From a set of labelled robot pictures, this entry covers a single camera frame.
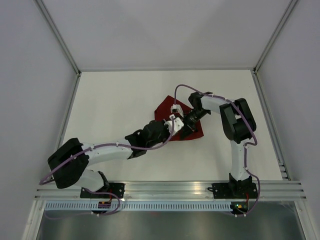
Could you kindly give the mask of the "dark red cloth napkin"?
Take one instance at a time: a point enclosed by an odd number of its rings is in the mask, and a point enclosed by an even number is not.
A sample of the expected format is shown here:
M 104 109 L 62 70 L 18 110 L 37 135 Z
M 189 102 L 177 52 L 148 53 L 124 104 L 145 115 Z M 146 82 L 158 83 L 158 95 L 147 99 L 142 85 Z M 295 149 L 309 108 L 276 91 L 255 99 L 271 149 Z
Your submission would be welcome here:
M 176 103 L 181 106 L 184 114 L 188 114 L 192 110 L 191 107 L 187 106 L 186 104 L 182 103 L 179 100 L 177 100 Z M 162 120 L 168 121 L 170 119 L 169 116 L 172 114 L 171 107 L 173 104 L 174 104 L 174 98 L 172 96 L 168 95 L 154 111 L 154 119 L 156 121 L 162 121 Z M 176 135 L 174 135 L 170 139 L 170 141 L 171 142 L 173 142 L 173 141 L 191 141 L 191 140 L 202 138 L 204 136 L 204 132 L 203 132 L 201 122 L 198 121 L 195 124 L 195 127 L 196 127 L 196 130 L 191 132 L 191 134 L 189 134 L 188 136 L 183 138 L 182 137 L 182 130 L 181 130 Z

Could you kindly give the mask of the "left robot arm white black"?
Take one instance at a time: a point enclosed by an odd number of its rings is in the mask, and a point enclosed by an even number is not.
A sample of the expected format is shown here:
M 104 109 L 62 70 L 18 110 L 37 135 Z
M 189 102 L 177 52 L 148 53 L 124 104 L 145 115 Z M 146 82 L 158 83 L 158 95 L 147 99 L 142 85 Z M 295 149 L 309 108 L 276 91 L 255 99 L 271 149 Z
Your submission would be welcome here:
M 66 141 L 49 158 L 52 181 L 58 189 L 79 186 L 88 189 L 98 198 L 109 193 L 109 182 L 101 171 L 90 166 L 115 160 L 130 160 L 145 155 L 148 151 L 163 147 L 179 131 L 180 123 L 150 121 L 142 129 L 114 143 L 82 143 L 76 137 Z

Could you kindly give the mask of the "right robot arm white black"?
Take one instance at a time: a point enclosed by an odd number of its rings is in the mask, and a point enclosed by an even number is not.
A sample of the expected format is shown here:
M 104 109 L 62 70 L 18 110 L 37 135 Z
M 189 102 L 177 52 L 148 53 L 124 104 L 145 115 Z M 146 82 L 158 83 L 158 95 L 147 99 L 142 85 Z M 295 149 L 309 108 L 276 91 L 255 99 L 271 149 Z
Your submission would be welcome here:
M 230 101 L 209 94 L 194 92 L 189 96 L 193 109 L 183 117 L 184 127 L 179 132 L 179 139 L 186 140 L 199 132 L 197 124 L 205 115 L 220 114 L 223 132 L 231 145 L 231 170 L 228 182 L 212 183 L 207 190 L 213 193 L 214 199 L 255 199 L 258 189 L 246 170 L 246 146 L 257 129 L 249 105 L 244 98 Z

